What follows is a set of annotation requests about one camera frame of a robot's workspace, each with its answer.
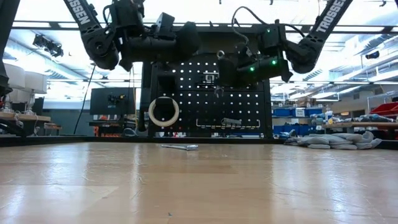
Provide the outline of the silver pegboard hook rail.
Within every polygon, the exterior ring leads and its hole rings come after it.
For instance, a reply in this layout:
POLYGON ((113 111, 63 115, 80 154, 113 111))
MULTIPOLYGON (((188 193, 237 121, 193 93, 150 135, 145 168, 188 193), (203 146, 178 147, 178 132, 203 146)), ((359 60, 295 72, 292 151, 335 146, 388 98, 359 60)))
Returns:
POLYGON ((255 126, 245 126, 245 125, 240 125, 240 126, 223 126, 222 124, 216 125, 216 124, 200 124, 198 120, 196 120, 195 123, 196 127, 198 128, 211 128, 211 129, 259 129, 261 127, 261 122, 257 120, 257 124, 255 126))

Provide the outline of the silver combination wrench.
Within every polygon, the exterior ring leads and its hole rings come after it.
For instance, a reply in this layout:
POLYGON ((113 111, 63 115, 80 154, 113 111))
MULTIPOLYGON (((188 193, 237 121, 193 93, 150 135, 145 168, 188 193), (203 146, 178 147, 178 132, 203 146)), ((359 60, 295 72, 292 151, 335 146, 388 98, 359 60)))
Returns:
MULTIPOLYGON (((224 53, 222 50, 219 50, 219 51, 216 53, 216 56, 217 56, 217 58, 218 58, 217 63, 219 63, 220 60, 224 58, 225 53, 224 53)), ((221 81, 220 81, 220 73, 218 73, 218 76, 217 76, 217 78, 216 78, 216 80, 215 80, 215 87, 216 87, 216 88, 215 88, 215 96, 216 96, 217 98, 222 97, 222 96, 223 96, 223 91, 224 91, 224 89, 223 89, 223 86, 222 86, 221 81)))
POLYGON ((184 151, 196 151, 198 149, 198 145, 170 145, 170 144, 162 144, 161 147, 171 148, 171 149, 179 149, 184 151))

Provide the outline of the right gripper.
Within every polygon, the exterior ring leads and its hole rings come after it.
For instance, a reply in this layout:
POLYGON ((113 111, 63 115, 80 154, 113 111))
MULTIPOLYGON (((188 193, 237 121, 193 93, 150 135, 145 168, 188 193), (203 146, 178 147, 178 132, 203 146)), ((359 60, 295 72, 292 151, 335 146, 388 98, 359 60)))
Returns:
POLYGON ((229 57, 218 59, 219 85, 237 88, 238 82, 256 83, 274 77, 288 82, 293 75, 280 50, 272 51, 270 55, 254 54, 241 42, 236 45, 236 56, 237 60, 229 57))

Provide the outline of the blue storage bin rack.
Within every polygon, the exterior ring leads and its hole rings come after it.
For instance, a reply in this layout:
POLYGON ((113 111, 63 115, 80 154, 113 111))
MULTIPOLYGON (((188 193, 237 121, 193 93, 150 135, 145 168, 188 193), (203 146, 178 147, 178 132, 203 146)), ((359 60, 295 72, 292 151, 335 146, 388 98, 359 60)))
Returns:
POLYGON ((312 124, 301 124, 298 121, 294 121, 294 119, 304 119, 305 121, 312 120, 311 115, 313 114, 321 114, 322 109, 274 109, 272 113, 273 118, 288 118, 290 119, 290 123, 285 122, 283 125, 276 125, 273 123, 273 133, 274 134, 282 134, 289 133, 291 130, 295 130, 296 134, 299 136, 305 136, 310 131, 316 130, 316 126, 312 124))

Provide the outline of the red bin shelf rack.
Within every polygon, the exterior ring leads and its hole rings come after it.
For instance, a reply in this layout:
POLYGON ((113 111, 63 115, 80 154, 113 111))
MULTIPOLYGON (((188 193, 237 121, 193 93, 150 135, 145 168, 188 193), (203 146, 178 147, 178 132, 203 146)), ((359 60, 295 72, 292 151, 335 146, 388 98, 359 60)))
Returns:
POLYGON ((380 116, 392 116, 398 114, 398 102, 384 103, 370 111, 371 114, 380 116))

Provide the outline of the black pegboard cart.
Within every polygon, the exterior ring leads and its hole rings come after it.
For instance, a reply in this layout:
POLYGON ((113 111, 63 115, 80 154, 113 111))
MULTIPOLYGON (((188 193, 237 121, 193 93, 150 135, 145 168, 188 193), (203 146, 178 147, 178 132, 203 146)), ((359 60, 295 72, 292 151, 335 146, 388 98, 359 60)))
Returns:
MULTIPOLYGON (((194 78, 200 72, 218 72, 216 52, 224 50, 233 53, 234 46, 240 39, 231 28, 222 24, 218 27, 201 27, 198 30, 201 48, 197 55, 189 60, 164 68, 160 63, 144 62, 142 66, 141 110, 147 111, 149 104, 161 96, 174 99, 180 108, 178 120, 171 126, 160 127, 149 123, 149 136, 156 133, 185 133, 191 138, 208 138, 214 133, 251 134, 264 138, 272 136, 272 112, 269 81, 259 82, 241 88, 224 87, 223 96, 215 96, 215 86, 203 88, 196 86, 194 78), (176 77, 176 90, 163 92, 158 77, 173 75, 176 77), (259 129, 211 129, 198 128, 200 124, 221 124, 223 118, 238 119, 242 125, 255 126, 259 129)), ((161 105, 155 107, 155 117, 161 121, 174 115, 172 100, 161 99, 161 105)))

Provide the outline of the black monitor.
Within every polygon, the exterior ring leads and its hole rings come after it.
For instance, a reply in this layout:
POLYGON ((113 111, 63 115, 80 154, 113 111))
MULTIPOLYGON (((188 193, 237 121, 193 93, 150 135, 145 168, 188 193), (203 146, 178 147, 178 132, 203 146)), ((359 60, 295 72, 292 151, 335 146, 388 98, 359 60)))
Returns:
POLYGON ((126 115, 134 114, 135 88, 112 87, 91 90, 90 114, 126 115))

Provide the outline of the grey work glove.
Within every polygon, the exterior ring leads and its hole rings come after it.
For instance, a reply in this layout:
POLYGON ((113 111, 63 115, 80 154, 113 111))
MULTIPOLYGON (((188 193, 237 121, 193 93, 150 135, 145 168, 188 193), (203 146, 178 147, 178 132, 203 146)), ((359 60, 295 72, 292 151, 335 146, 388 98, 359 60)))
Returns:
POLYGON ((335 133, 335 134, 309 134, 304 137, 291 137, 285 140, 285 144, 298 146, 309 146, 311 144, 321 144, 337 146, 341 144, 361 144, 371 143, 374 140, 372 132, 366 131, 364 134, 335 133))
POLYGON ((328 142, 324 138, 312 138, 307 141, 307 147, 312 149, 341 149, 341 150, 365 150, 374 149, 381 143, 380 139, 373 139, 371 142, 347 141, 346 139, 329 139, 328 142))

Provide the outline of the white masking tape roll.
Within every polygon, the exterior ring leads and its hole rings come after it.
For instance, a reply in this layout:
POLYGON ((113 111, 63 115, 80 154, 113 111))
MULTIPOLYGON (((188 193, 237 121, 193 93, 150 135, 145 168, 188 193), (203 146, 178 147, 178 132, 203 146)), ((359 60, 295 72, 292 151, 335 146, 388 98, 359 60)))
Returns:
POLYGON ((160 127, 163 127, 163 128, 173 125, 173 124, 178 120, 179 113, 180 113, 180 108, 179 108, 179 106, 178 106, 178 103, 177 103, 174 99, 172 99, 172 98, 170 98, 170 97, 168 97, 168 96, 161 96, 161 97, 158 97, 158 98, 154 99, 154 100, 150 103, 150 105, 149 105, 149 110, 148 110, 148 114, 149 114, 150 120, 151 120, 156 126, 160 126, 160 127), (159 100, 159 99, 168 99, 168 100, 172 100, 172 104, 173 104, 173 106, 174 106, 175 113, 174 113, 174 115, 172 116, 172 118, 171 118, 170 120, 168 120, 168 121, 159 121, 159 120, 156 119, 155 116, 154 116, 154 110, 155 110, 155 107, 156 107, 156 100, 159 100))

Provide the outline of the black pegboard bin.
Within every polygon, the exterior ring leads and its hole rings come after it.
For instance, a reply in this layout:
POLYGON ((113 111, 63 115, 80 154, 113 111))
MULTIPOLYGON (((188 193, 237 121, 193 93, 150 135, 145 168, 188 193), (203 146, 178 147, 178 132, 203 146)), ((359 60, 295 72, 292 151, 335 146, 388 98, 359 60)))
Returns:
POLYGON ((173 75, 158 77, 158 83, 163 92, 173 93, 176 90, 176 77, 173 75))

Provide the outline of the white cylindrical shade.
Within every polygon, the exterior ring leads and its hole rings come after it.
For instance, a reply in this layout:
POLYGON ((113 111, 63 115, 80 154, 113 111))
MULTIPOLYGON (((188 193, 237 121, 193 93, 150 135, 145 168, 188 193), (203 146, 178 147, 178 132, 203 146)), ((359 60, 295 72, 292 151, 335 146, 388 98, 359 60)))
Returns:
POLYGON ((21 67, 11 64, 4 64, 6 74, 9 78, 8 84, 11 88, 25 88, 25 70, 21 67))
POLYGON ((36 72, 25 72, 25 88, 38 94, 47 93, 47 76, 36 72))

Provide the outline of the wooden workbench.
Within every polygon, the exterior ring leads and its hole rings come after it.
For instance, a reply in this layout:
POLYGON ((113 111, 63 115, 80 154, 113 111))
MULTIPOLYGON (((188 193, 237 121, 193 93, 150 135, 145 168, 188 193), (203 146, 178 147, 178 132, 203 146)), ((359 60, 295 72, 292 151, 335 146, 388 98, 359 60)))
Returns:
POLYGON ((333 123, 323 124, 322 128, 325 133, 329 133, 330 129, 341 128, 347 133, 354 133, 355 127, 368 128, 374 127, 381 130, 387 130, 388 139, 395 139, 396 131, 398 131, 398 123, 385 123, 385 122, 348 122, 348 123, 333 123))
POLYGON ((0 130, 6 131, 19 137, 26 137, 28 134, 22 127, 17 125, 18 121, 49 122, 51 121, 51 117, 0 111, 0 130))

